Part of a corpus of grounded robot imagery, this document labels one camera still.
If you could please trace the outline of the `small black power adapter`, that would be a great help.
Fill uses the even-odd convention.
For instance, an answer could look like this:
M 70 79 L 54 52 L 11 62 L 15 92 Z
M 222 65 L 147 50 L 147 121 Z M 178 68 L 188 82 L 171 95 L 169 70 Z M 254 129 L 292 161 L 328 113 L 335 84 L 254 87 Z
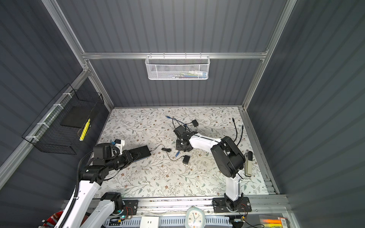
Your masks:
M 191 132 L 189 126 L 192 125 L 193 127 L 197 128 L 197 126 L 199 125 L 198 122 L 196 120 L 192 120 L 192 122 L 190 123 L 185 123 L 183 124 L 185 129 L 188 131 L 188 132 Z

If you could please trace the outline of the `large black power adapter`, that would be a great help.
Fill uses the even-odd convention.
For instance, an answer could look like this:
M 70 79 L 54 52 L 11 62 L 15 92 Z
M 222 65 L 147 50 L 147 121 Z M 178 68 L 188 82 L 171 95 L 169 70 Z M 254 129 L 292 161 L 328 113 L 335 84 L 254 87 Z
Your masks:
M 165 147 L 163 144 L 159 144 L 156 148 L 150 150 L 150 152 L 153 152 L 155 150 L 157 150 L 158 148 L 161 148 L 161 151 L 166 152 L 167 153 L 167 158 L 172 161 L 172 162 L 176 162 L 178 160 L 182 160 L 183 164 L 188 164 L 190 161 L 190 156 L 189 155 L 182 155 L 181 157 L 175 157 L 174 159 L 172 157 L 170 157 L 170 153 L 172 152 L 171 148 L 167 148 Z

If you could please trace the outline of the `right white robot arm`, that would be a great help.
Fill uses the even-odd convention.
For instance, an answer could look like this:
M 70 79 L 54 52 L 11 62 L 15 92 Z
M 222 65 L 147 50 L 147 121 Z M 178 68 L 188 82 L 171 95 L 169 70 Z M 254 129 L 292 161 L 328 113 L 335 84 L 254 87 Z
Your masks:
M 174 129 L 174 133 L 177 137 L 177 150 L 189 152 L 193 149 L 200 149 L 213 155 L 219 171 L 225 176 L 226 207 L 230 211 L 236 211 L 243 200 L 239 182 L 242 179 L 241 173 L 246 159 L 235 142 L 228 136 L 221 139 L 210 138 L 196 131 L 188 131 L 183 126 Z

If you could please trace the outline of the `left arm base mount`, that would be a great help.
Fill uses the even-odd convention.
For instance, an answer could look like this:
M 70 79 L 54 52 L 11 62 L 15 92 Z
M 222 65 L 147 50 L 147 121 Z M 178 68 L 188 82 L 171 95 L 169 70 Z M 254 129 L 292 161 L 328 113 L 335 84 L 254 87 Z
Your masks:
M 135 216 L 138 210 L 138 203 L 138 200 L 124 200 L 124 207 L 122 209 L 116 209 L 115 213 L 113 213 L 113 216 Z

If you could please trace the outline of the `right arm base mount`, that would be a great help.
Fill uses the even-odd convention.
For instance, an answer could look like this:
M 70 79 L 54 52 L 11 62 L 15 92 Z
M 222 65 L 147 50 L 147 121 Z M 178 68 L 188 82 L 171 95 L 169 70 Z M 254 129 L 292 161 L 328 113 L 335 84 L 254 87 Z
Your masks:
M 248 197 L 239 197 L 236 201 L 229 198 L 213 198 L 212 206 L 215 213 L 252 212 L 251 203 Z

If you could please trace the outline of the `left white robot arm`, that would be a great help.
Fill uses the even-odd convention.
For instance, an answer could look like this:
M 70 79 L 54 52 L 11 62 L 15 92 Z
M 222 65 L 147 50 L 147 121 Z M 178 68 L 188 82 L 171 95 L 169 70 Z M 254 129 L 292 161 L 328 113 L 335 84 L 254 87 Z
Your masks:
M 100 228 L 110 215 L 122 216 L 125 204 L 120 193 L 107 192 L 97 208 L 86 220 L 89 205 L 112 170 L 122 170 L 134 160 L 131 153 L 122 150 L 125 141 L 116 139 L 100 143 L 82 157 L 77 168 L 77 180 L 73 195 L 65 207 L 56 228 Z

